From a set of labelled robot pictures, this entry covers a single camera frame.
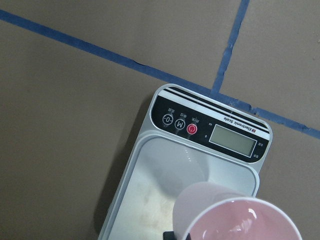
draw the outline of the blue tape line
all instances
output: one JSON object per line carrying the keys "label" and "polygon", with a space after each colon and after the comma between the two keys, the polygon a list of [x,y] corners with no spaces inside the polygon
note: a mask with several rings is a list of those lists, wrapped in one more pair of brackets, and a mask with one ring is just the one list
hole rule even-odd
{"label": "blue tape line", "polygon": [[246,11],[249,5],[249,0],[242,0],[238,9],[238,12],[236,14],[233,27],[229,36],[228,40],[228,45],[226,49],[224,50],[222,60],[210,93],[210,97],[214,97],[217,93],[220,92],[220,89],[222,87],[224,77],[225,77],[225,72],[227,71],[228,65],[230,63],[230,59],[232,56],[232,51],[234,49],[234,45],[236,43],[236,40],[239,35],[239,30],[241,27],[241,23],[245,18]]}
{"label": "blue tape line", "polygon": [[195,92],[200,93],[205,96],[209,96],[209,94],[210,94],[210,89],[208,89],[206,87],[200,86],[196,83],[187,81],[183,78],[166,73],[166,72],[161,71],[159,69],[156,69],[154,67],[140,64],[140,63],[138,63],[128,57],[122,56],[122,55],[117,54],[115,52],[112,52],[112,51],[109,51],[109,50],[104,49],[102,47],[96,46],[94,44],[85,42],[85,41],[80,40],[76,37],[67,35],[67,34],[62,33],[60,31],[43,26],[41,24],[35,23],[33,21],[27,20],[25,18],[11,14],[11,13],[6,12],[1,9],[0,9],[0,19],[7,22],[7,23],[10,23],[10,24],[19,26],[21,28],[30,30],[34,33],[43,35],[45,37],[57,40],[61,43],[64,43],[69,46],[75,47],[77,49],[83,50],[83,51],[88,52],[90,54],[99,56],[101,58],[104,58],[106,60],[120,64],[122,66],[133,69],[133,70],[138,71],[140,73],[149,75],[151,77],[163,80],[168,83],[178,84],[182,87],[185,87],[187,89],[190,89],[192,91],[195,91]]}
{"label": "blue tape line", "polygon": [[[164,71],[158,70],[156,68],[153,68],[153,67],[150,67],[147,65],[142,65],[142,64],[135,62],[134,60],[127,58],[125,56],[119,55],[117,53],[106,50],[104,48],[93,45],[91,43],[82,41],[78,38],[69,36],[67,34],[53,30],[49,27],[40,25],[38,23],[32,22],[32,21],[24,19],[22,17],[13,15],[13,14],[8,13],[6,11],[3,11],[1,9],[0,9],[0,19],[5,22],[19,26],[21,28],[35,32],[37,34],[46,36],[46,37],[54,39],[54,40],[57,40],[61,43],[65,43],[65,44],[70,45],[72,47],[81,49],[85,52],[102,57],[106,60],[112,61],[114,63],[128,67],[130,69],[136,70],[136,71],[141,72],[143,74],[146,74],[146,75],[155,77],[157,79],[163,80],[165,82],[178,84],[180,86],[186,87],[190,90],[193,90],[193,91],[200,93],[202,95],[205,95],[205,96],[209,96],[209,94],[210,94],[210,89],[208,89],[208,88],[205,88],[205,87],[200,86],[198,84],[195,84],[193,82],[189,82],[185,79],[182,79],[180,77],[177,77],[172,74],[166,73]],[[235,99],[233,97],[230,97],[230,96],[227,96],[227,95],[224,95],[221,93],[216,93],[212,98],[221,102],[221,103],[224,103],[226,105],[230,105],[232,107],[238,108],[244,112],[252,113],[254,115],[263,117],[265,119],[268,119],[268,120],[273,121],[278,124],[283,124],[286,127],[300,131],[300,132],[305,133],[307,135],[310,135],[314,138],[320,139],[320,131],[318,131],[316,129],[309,128],[303,124],[300,124],[300,123],[292,121],[288,118],[279,116],[279,115],[274,114],[272,112],[263,110],[261,108],[252,108],[250,104],[243,102],[243,101],[240,101],[238,99]]]}
{"label": "blue tape line", "polygon": [[290,129],[293,129],[293,130],[302,132],[304,134],[307,134],[309,136],[312,136],[314,138],[320,139],[320,131],[319,130],[307,127],[304,124],[301,124],[296,121],[285,118],[283,116],[277,115],[273,112],[264,110],[259,107],[252,108],[252,106],[246,102],[243,102],[241,100],[235,99],[235,98],[227,96],[227,95],[223,95],[221,93],[217,93],[214,96],[214,99],[216,99],[217,101],[224,103],[226,105],[230,105],[234,108],[240,109],[244,112],[254,114],[256,116],[270,120],[270,121],[275,122],[277,124],[284,125]]}

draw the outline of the pink cup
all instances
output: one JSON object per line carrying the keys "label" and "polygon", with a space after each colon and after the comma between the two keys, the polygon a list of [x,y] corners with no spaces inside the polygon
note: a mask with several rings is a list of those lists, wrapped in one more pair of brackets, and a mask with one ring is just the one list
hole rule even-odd
{"label": "pink cup", "polygon": [[177,240],[302,240],[273,204],[210,182],[182,191],[173,207]]}

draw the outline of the scale control panel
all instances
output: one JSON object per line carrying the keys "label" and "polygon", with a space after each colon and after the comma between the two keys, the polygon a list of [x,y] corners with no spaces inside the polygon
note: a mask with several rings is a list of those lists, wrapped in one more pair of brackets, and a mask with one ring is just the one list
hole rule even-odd
{"label": "scale control panel", "polygon": [[161,130],[247,163],[263,158],[271,141],[262,120],[177,87],[158,93],[151,120]]}

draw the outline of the red power button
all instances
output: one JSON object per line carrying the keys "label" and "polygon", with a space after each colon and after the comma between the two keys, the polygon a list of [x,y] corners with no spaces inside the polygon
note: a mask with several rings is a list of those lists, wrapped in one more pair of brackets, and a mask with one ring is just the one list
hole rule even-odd
{"label": "red power button", "polygon": [[190,123],[187,127],[186,127],[186,131],[188,134],[193,135],[197,132],[198,128],[197,125]]}

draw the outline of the kitchen scale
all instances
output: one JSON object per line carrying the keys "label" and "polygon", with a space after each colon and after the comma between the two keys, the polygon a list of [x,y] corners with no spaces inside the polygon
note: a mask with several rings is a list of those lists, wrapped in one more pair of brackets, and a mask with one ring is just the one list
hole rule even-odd
{"label": "kitchen scale", "polygon": [[163,239],[176,198],[197,182],[255,197],[271,141],[256,117],[175,84],[160,87],[98,239]]}

